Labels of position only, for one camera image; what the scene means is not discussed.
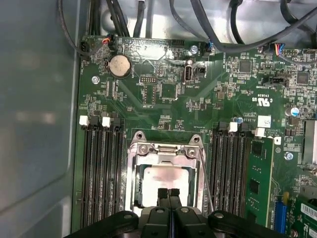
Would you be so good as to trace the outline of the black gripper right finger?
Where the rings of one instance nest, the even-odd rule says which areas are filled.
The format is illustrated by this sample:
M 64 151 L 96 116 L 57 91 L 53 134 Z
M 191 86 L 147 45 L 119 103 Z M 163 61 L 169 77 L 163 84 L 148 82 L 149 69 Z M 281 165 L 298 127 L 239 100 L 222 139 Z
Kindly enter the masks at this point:
M 204 217 L 195 207 L 182 206 L 179 189 L 170 190 L 178 238 L 281 238 L 282 234 L 234 214 L 216 210 Z

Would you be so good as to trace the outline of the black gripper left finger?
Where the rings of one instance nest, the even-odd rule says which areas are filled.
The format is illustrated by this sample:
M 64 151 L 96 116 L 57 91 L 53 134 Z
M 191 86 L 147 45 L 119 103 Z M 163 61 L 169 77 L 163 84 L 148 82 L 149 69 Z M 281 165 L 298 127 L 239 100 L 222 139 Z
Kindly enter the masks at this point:
M 158 189 L 157 206 L 146 207 L 141 216 L 131 211 L 120 211 L 70 236 L 72 238 L 167 238 L 171 210 L 167 204 L 169 191 Z

